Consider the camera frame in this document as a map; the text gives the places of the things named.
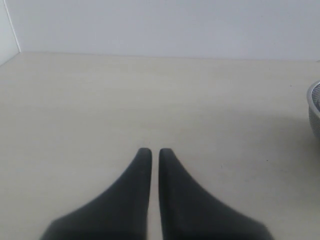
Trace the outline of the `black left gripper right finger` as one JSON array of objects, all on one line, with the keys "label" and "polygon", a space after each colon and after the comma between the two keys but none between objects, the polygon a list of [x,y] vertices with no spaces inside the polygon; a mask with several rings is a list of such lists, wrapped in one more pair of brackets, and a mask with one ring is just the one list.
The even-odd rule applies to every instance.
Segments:
[{"label": "black left gripper right finger", "polygon": [[165,240],[271,240],[262,223],[201,187],[170,148],[159,151],[158,196]]}]

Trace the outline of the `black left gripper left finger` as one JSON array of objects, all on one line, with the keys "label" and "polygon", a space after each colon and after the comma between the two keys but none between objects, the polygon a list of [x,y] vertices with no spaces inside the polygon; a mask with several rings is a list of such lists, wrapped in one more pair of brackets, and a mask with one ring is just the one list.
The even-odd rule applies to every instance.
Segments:
[{"label": "black left gripper left finger", "polygon": [[152,152],[140,148],[123,174],[101,195],[54,220],[43,240],[145,240]]}]

